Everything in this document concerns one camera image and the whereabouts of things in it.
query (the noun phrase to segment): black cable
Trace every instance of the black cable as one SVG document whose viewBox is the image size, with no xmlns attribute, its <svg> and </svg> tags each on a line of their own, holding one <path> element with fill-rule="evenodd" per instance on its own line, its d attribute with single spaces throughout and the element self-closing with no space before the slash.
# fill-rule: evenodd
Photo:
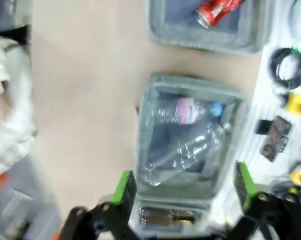
<svg viewBox="0 0 301 240">
<path fill-rule="evenodd" d="M 279 76 L 280 66 L 284 58 L 293 56 L 297 59 L 298 65 L 295 71 L 295 76 L 291 79 L 281 79 Z M 292 48 L 280 48 L 273 53 L 270 60 L 270 72 L 274 82 L 284 87 L 287 90 L 294 90 L 301 85 L 301 53 Z"/>
</svg>

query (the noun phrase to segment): beige table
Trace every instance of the beige table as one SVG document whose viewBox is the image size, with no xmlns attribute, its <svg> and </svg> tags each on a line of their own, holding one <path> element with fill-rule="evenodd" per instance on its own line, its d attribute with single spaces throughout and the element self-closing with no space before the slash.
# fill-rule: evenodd
<svg viewBox="0 0 301 240">
<path fill-rule="evenodd" d="M 260 55 L 154 43 L 144 0 L 37 0 L 33 8 L 35 155 L 64 216 L 93 207 L 134 167 L 135 106 L 150 73 L 196 75 L 253 96 Z"/>
</svg>

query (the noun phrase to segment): plastic bottle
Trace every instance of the plastic bottle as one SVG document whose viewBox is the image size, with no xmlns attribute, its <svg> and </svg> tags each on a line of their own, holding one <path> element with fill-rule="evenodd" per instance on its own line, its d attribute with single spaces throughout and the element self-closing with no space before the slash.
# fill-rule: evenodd
<svg viewBox="0 0 301 240">
<path fill-rule="evenodd" d="M 199 162 L 215 160 L 224 135 L 223 128 L 216 122 L 199 124 L 187 137 L 171 146 L 166 154 L 162 150 L 153 153 L 151 158 L 157 160 L 145 165 L 143 179 L 151 186 L 158 186 Z"/>
<path fill-rule="evenodd" d="M 159 100 L 156 111 L 152 113 L 155 123 L 193 124 L 208 115 L 219 117 L 223 105 L 195 98 Z"/>
</svg>

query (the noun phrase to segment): red soda can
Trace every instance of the red soda can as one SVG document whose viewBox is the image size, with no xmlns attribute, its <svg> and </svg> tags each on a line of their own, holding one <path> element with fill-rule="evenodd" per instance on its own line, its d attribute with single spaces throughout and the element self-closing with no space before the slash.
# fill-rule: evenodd
<svg viewBox="0 0 301 240">
<path fill-rule="evenodd" d="M 227 14 L 236 10 L 246 0 L 212 0 L 196 10 L 197 21 L 205 28 L 215 27 Z"/>
</svg>

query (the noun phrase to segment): bottle label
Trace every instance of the bottle label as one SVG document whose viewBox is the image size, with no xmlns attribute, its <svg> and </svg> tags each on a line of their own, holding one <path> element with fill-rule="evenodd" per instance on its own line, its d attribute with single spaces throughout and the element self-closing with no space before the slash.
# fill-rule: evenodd
<svg viewBox="0 0 301 240">
<path fill-rule="evenodd" d="M 179 98 L 177 100 L 177 115 L 180 124 L 193 124 L 199 112 L 195 108 L 194 98 Z"/>
</svg>

